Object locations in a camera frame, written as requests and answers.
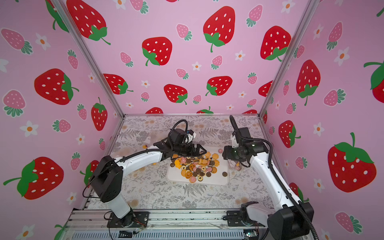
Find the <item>red strawberry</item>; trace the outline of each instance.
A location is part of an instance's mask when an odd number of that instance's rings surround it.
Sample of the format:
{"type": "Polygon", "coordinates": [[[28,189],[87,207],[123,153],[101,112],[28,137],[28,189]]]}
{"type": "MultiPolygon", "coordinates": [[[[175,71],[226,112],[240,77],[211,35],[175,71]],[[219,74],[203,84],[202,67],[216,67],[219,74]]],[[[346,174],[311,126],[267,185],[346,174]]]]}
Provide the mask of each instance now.
{"type": "Polygon", "coordinates": [[[271,27],[264,35],[260,56],[262,59],[273,60],[283,55],[291,42],[291,35],[279,26],[271,27]]]}
{"type": "Polygon", "coordinates": [[[337,45],[337,41],[341,38],[341,35],[343,34],[343,23],[338,22],[333,27],[332,31],[329,33],[328,41],[327,42],[327,50],[331,51],[334,49],[337,45]]]}
{"type": "Polygon", "coordinates": [[[20,117],[24,113],[25,100],[19,91],[11,90],[3,97],[3,108],[7,115],[11,117],[20,117]]]}
{"type": "Polygon", "coordinates": [[[173,103],[185,102],[185,104],[187,105],[187,102],[185,100],[188,97],[188,92],[185,88],[172,84],[167,84],[164,86],[164,92],[167,95],[169,101],[173,103]]]}
{"type": "Polygon", "coordinates": [[[117,95],[124,94],[127,91],[133,92],[133,90],[128,90],[128,84],[124,80],[124,78],[122,78],[118,75],[115,75],[115,74],[104,73],[103,75],[104,75],[105,79],[107,80],[108,85],[114,94],[117,94],[117,95]]]}
{"type": "Polygon", "coordinates": [[[232,78],[228,76],[220,76],[220,77],[214,77],[208,80],[207,83],[207,92],[211,93],[214,96],[221,96],[224,93],[226,93],[229,89],[229,87],[232,85],[232,78]]]}
{"type": "Polygon", "coordinates": [[[203,27],[205,40],[220,47],[228,43],[235,32],[235,11],[229,6],[220,8],[208,18],[203,27]]]}
{"type": "Polygon", "coordinates": [[[355,147],[355,134],[351,132],[352,146],[341,142],[328,152],[328,165],[335,186],[344,192],[356,191],[373,181],[376,167],[368,153],[355,147]]]}
{"type": "Polygon", "coordinates": [[[259,88],[259,94],[262,95],[263,97],[266,97],[266,95],[267,95],[268,92],[269,92],[269,89],[271,88],[272,82],[273,82],[273,81],[270,81],[270,82],[268,82],[268,83],[262,85],[262,86],[259,88]]]}
{"type": "Polygon", "coordinates": [[[172,43],[168,38],[163,36],[148,38],[143,41],[141,46],[144,57],[148,58],[145,63],[146,66],[148,66],[148,61],[153,65],[160,66],[168,63],[172,53],[172,43]]]}
{"type": "Polygon", "coordinates": [[[75,171],[79,167],[79,165],[80,165],[80,153],[75,152],[71,160],[72,171],[75,171]]]}
{"type": "Polygon", "coordinates": [[[380,65],[371,76],[371,90],[373,96],[380,102],[384,103],[384,62],[368,62],[364,67],[369,65],[380,65]]]}
{"type": "Polygon", "coordinates": [[[35,79],[35,90],[43,98],[59,105],[68,104],[73,97],[71,80],[62,70],[53,68],[35,79]]]}
{"type": "Polygon", "coordinates": [[[347,232],[356,234],[362,233],[362,226],[359,221],[354,218],[352,215],[349,216],[345,212],[339,212],[335,215],[336,221],[345,229],[347,232]]]}
{"type": "Polygon", "coordinates": [[[17,191],[25,199],[33,200],[56,188],[63,178],[64,171],[57,163],[47,157],[38,157],[23,168],[21,177],[7,180],[3,185],[20,179],[17,191]]]}
{"type": "Polygon", "coordinates": [[[105,106],[101,104],[100,98],[99,103],[95,103],[91,109],[91,117],[97,131],[101,131],[107,122],[108,112],[105,106]]]}
{"type": "Polygon", "coordinates": [[[296,128],[290,120],[280,124],[278,131],[283,144],[287,148],[290,148],[295,144],[295,138],[301,138],[301,136],[296,137],[296,128]]]}
{"type": "Polygon", "coordinates": [[[151,108],[149,109],[146,114],[163,114],[163,110],[161,110],[161,108],[158,108],[158,107],[154,107],[154,108],[151,108]]]}
{"type": "Polygon", "coordinates": [[[72,49],[68,50],[68,62],[75,70],[79,66],[79,61],[77,60],[76,54],[74,53],[74,51],[72,51],[72,49]]]}
{"type": "Polygon", "coordinates": [[[1,35],[12,48],[28,55],[33,53],[31,44],[28,41],[24,41],[20,33],[7,28],[1,28],[1,35]]]}
{"type": "Polygon", "coordinates": [[[94,41],[107,36],[107,24],[102,15],[82,0],[67,0],[68,11],[81,35],[94,41]]]}
{"type": "Polygon", "coordinates": [[[306,98],[304,106],[307,106],[308,96],[314,94],[320,84],[320,71],[312,60],[303,63],[296,83],[296,92],[301,98],[306,98]]]}

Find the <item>black cable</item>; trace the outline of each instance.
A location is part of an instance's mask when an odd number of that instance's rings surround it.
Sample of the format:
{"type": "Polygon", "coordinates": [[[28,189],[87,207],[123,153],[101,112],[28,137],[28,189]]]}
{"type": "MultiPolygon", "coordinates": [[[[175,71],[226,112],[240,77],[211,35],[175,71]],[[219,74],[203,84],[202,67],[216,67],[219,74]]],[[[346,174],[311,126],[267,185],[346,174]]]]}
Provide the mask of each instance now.
{"type": "Polygon", "coordinates": [[[262,141],[262,142],[265,142],[269,145],[269,156],[268,156],[268,167],[269,169],[271,170],[272,172],[272,175],[275,177],[276,181],[279,183],[280,187],[283,189],[285,195],[288,197],[288,199],[293,203],[293,205],[295,206],[295,208],[299,211],[300,215],[303,217],[303,219],[305,220],[305,222],[308,224],[309,226],[309,229],[311,230],[312,232],[312,235],[313,235],[313,239],[314,240],[319,240],[319,237],[316,233],[316,230],[311,222],[311,220],[308,218],[308,216],[305,214],[304,210],[299,206],[299,204],[295,201],[295,199],[293,199],[292,195],[288,192],[288,190],[285,188],[283,182],[280,180],[279,176],[276,174],[274,168],[273,168],[273,165],[272,165],[272,152],[273,152],[273,146],[270,142],[268,142],[267,140],[265,139],[262,139],[262,138],[250,138],[250,137],[243,137],[240,133],[240,130],[239,128],[237,127],[237,124],[236,124],[236,121],[235,121],[235,118],[230,115],[229,116],[229,120],[231,121],[231,124],[232,124],[232,127],[233,129],[235,130],[235,134],[237,134],[240,138],[244,139],[244,140],[249,140],[249,141],[262,141]]]}

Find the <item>white flower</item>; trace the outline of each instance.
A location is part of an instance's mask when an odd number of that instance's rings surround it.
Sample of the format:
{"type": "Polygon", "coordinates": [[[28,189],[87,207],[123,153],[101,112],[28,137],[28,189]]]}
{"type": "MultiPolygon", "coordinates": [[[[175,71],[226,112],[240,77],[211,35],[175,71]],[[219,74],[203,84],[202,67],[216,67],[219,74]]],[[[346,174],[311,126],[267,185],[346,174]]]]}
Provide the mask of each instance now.
{"type": "Polygon", "coordinates": [[[325,189],[324,185],[321,183],[321,179],[317,180],[314,178],[313,180],[314,180],[313,187],[319,190],[319,192],[321,193],[321,190],[325,189]]]}
{"type": "Polygon", "coordinates": [[[46,36],[40,36],[40,34],[36,33],[37,39],[36,43],[41,45],[44,50],[51,47],[51,45],[47,42],[46,36]]]}
{"type": "Polygon", "coordinates": [[[317,26],[317,28],[313,31],[313,33],[314,33],[313,39],[314,40],[315,40],[315,38],[319,38],[320,37],[320,33],[321,33],[321,31],[323,29],[324,29],[324,27],[321,26],[320,24],[319,24],[319,26],[317,26]]]}
{"type": "Polygon", "coordinates": [[[83,136],[83,135],[81,135],[81,133],[79,133],[79,137],[76,138],[76,141],[80,145],[82,143],[85,143],[84,139],[85,139],[85,136],[83,136]]]}
{"type": "Polygon", "coordinates": [[[122,8],[125,10],[125,2],[126,0],[113,0],[116,3],[116,9],[122,8]]]}
{"type": "Polygon", "coordinates": [[[283,8],[281,9],[281,12],[289,13],[291,11],[291,7],[295,6],[296,3],[292,2],[292,0],[284,1],[283,2],[283,8]]]}
{"type": "Polygon", "coordinates": [[[0,71],[7,72],[7,69],[5,68],[5,65],[7,65],[9,62],[5,59],[0,59],[0,71]]]}
{"type": "Polygon", "coordinates": [[[235,60],[242,61],[245,54],[243,53],[243,50],[241,50],[239,53],[235,53],[235,56],[236,56],[235,60]]]}
{"type": "Polygon", "coordinates": [[[241,93],[239,93],[239,98],[244,98],[246,95],[246,93],[244,93],[244,91],[242,91],[241,93]]]}
{"type": "Polygon", "coordinates": [[[320,137],[321,136],[321,133],[324,132],[324,128],[321,127],[321,122],[317,125],[313,125],[314,127],[314,131],[313,131],[313,134],[316,134],[320,137]]]}
{"type": "Polygon", "coordinates": [[[71,205],[73,201],[76,201],[76,192],[73,193],[71,192],[70,196],[67,198],[67,201],[69,202],[69,204],[71,205]]]}
{"type": "Polygon", "coordinates": [[[25,239],[27,239],[29,237],[32,237],[33,236],[33,229],[34,228],[35,228],[34,224],[32,226],[30,226],[30,227],[24,226],[22,233],[17,235],[16,239],[17,240],[25,240],[25,239]]]}
{"type": "Polygon", "coordinates": [[[347,47],[346,49],[343,50],[339,50],[337,52],[338,56],[335,58],[335,60],[333,60],[334,62],[338,62],[339,63],[339,66],[341,66],[344,62],[344,60],[347,60],[349,59],[349,54],[348,54],[348,50],[349,50],[349,47],[347,47]]]}
{"type": "Polygon", "coordinates": [[[192,64],[192,67],[194,71],[195,70],[200,71],[201,65],[198,62],[196,62],[195,64],[192,64]]]}
{"type": "Polygon", "coordinates": [[[39,125],[33,125],[31,121],[28,121],[26,123],[26,126],[20,127],[21,130],[25,131],[25,137],[28,137],[29,135],[37,135],[36,129],[39,127],[39,125]]]}
{"type": "Polygon", "coordinates": [[[148,83],[148,81],[141,81],[141,85],[144,86],[145,88],[148,88],[148,86],[150,86],[150,84],[148,83]]]}

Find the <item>pink wallpaper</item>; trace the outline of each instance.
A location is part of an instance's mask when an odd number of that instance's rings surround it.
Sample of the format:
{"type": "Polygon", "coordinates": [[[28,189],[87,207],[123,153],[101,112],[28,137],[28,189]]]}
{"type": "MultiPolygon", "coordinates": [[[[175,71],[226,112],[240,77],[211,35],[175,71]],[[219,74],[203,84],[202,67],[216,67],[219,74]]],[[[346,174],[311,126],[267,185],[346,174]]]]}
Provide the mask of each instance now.
{"type": "Polygon", "coordinates": [[[49,2],[6,1],[0,33],[1,239],[55,239],[118,118],[49,2]]]}
{"type": "Polygon", "coordinates": [[[307,0],[67,0],[126,114],[256,113],[307,0]]]}
{"type": "Polygon", "coordinates": [[[382,235],[383,7],[322,1],[267,110],[287,182],[313,206],[320,239],[382,235]]]}

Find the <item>pink strawberry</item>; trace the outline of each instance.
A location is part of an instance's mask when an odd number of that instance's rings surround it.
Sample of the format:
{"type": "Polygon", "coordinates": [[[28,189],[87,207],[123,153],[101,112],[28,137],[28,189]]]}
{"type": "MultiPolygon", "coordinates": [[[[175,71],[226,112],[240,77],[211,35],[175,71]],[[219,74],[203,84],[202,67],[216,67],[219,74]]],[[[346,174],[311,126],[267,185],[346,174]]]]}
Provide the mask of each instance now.
{"type": "Polygon", "coordinates": [[[255,84],[256,81],[257,81],[257,76],[256,76],[256,74],[255,74],[255,73],[250,73],[250,74],[248,75],[248,82],[249,82],[250,84],[255,84]]]}
{"type": "Polygon", "coordinates": [[[182,78],[184,80],[189,78],[188,73],[184,69],[178,68],[176,69],[176,73],[179,78],[182,78]]]}
{"type": "Polygon", "coordinates": [[[71,160],[72,171],[75,171],[79,167],[79,165],[80,165],[80,154],[78,152],[75,152],[71,160]]]}
{"type": "Polygon", "coordinates": [[[67,120],[65,119],[62,119],[62,120],[56,120],[55,122],[53,122],[53,130],[55,130],[56,132],[67,132],[68,130],[71,129],[71,125],[69,122],[67,122],[67,120]]]}
{"type": "Polygon", "coordinates": [[[254,25],[256,25],[256,22],[258,20],[260,20],[260,18],[262,17],[262,13],[263,13],[263,5],[257,5],[256,7],[254,7],[248,14],[248,17],[247,18],[247,25],[248,27],[253,27],[254,25]]]}
{"type": "Polygon", "coordinates": [[[324,98],[324,104],[330,107],[336,106],[336,104],[341,104],[345,100],[347,94],[343,89],[331,90],[324,98]]]}
{"type": "Polygon", "coordinates": [[[147,102],[149,100],[149,94],[147,92],[143,92],[141,94],[141,100],[143,100],[144,102],[147,102]]]}
{"type": "Polygon", "coordinates": [[[339,212],[335,215],[336,221],[350,233],[362,233],[362,226],[359,224],[359,221],[355,219],[352,215],[349,216],[345,212],[339,212]]]}
{"type": "Polygon", "coordinates": [[[84,105],[77,105],[77,111],[79,111],[79,117],[81,117],[82,120],[87,119],[87,110],[84,108],[84,105]]]}
{"type": "Polygon", "coordinates": [[[19,91],[11,90],[3,97],[3,103],[6,105],[3,109],[11,117],[20,117],[24,113],[25,100],[19,91]]]}
{"type": "Polygon", "coordinates": [[[212,64],[211,64],[211,68],[213,70],[216,70],[219,68],[219,66],[223,63],[223,56],[222,55],[218,55],[216,57],[214,57],[214,59],[212,59],[212,64]]]}
{"type": "Polygon", "coordinates": [[[20,33],[7,28],[2,28],[1,35],[12,48],[20,50],[22,53],[28,55],[33,53],[31,44],[28,41],[24,41],[24,38],[20,33]]]}
{"type": "Polygon", "coordinates": [[[341,35],[343,34],[343,23],[338,22],[336,25],[333,27],[332,31],[330,32],[328,36],[328,41],[327,42],[327,50],[331,51],[334,49],[337,45],[337,41],[341,38],[341,35]]]}
{"type": "Polygon", "coordinates": [[[176,26],[177,34],[184,40],[189,41],[192,39],[192,32],[188,30],[188,27],[182,24],[176,26]]]}
{"type": "Polygon", "coordinates": [[[68,62],[73,67],[73,69],[77,69],[79,66],[79,61],[77,60],[76,54],[74,51],[72,51],[72,49],[68,50],[68,62]]]}

